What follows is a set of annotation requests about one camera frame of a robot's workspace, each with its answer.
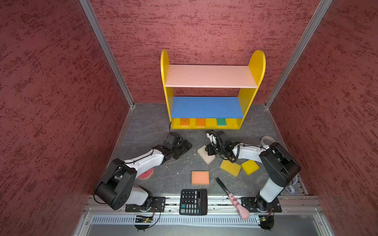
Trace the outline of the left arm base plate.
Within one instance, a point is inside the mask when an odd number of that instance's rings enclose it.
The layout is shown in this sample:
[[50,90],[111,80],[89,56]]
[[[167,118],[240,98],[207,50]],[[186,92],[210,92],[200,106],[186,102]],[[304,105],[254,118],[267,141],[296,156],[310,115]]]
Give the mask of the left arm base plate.
[[166,197],[148,197],[144,204],[139,205],[126,205],[125,212],[134,212],[134,213],[150,213],[155,210],[160,210],[164,212],[165,209]]

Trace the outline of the pale pink sponge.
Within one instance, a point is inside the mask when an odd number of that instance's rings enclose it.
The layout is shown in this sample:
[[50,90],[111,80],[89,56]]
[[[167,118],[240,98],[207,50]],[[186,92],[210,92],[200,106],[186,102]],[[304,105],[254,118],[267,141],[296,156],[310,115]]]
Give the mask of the pale pink sponge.
[[203,161],[209,165],[212,161],[215,160],[215,155],[209,155],[208,152],[205,150],[206,145],[203,145],[201,148],[197,150],[198,155],[203,159]]

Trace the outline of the peach orange sponge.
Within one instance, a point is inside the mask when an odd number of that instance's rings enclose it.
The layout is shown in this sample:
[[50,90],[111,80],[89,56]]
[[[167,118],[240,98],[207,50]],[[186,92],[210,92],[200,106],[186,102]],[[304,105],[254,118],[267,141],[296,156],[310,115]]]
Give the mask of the peach orange sponge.
[[209,185],[210,176],[208,171],[192,171],[192,185]]

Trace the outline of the green scrub sponge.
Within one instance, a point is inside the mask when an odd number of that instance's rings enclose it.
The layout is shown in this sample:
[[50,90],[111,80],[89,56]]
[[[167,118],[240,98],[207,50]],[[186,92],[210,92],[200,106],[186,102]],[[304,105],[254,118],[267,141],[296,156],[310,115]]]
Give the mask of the green scrub sponge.
[[226,119],[220,118],[216,120],[217,120],[217,126],[221,126],[221,127],[227,126]]

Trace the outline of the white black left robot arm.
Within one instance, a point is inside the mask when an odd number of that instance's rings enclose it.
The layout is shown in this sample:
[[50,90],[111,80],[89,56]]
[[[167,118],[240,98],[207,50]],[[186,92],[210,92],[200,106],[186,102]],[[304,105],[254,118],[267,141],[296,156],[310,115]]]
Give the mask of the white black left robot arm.
[[173,146],[170,142],[153,147],[149,152],[131,160],[114,159],[94,188],[94,200],[101,199],[113,210],[124,205],[151,205],[152,193],[145,188],[135,187],[135,179],[166,161],[178,159],[192,148],[188,140]]

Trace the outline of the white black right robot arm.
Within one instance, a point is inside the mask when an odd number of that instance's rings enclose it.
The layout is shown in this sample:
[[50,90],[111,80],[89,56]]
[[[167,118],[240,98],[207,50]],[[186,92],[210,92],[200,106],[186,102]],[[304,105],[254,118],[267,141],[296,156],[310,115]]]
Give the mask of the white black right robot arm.
[[277,142],[262,146],[247,145],[232,142],[225,132],[214,130],[206,131],[206,136],[210,143],[203,148],[205,154],[202,156],[219,155],[222,158],[221,169],[226,172],[238,176],[241,168],[252,172],[253,168],[258,167],[258,162],[264,166],[269,178],[255,198],[255,206],[261,212],[273,208],[278,195],[301,170],[300,164]]

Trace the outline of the yellow orange scrub sponge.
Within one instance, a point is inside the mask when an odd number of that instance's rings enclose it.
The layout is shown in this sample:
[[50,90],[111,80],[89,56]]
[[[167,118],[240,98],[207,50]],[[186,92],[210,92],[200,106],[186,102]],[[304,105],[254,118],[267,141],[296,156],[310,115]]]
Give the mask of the yellow orange scrub sponge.
[[190,127],[190,119],[189,118],[181,118],[180,119],[180,126],[181,127]]

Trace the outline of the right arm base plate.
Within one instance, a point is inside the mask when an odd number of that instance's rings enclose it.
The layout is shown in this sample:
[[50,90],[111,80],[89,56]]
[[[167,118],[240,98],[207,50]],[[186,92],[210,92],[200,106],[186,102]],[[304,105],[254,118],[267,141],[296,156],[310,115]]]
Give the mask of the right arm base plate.
[[241,204],[251,213],[281,213],[282,208],[278,198],[268,203],[262,198],[258,197],[241,197]]

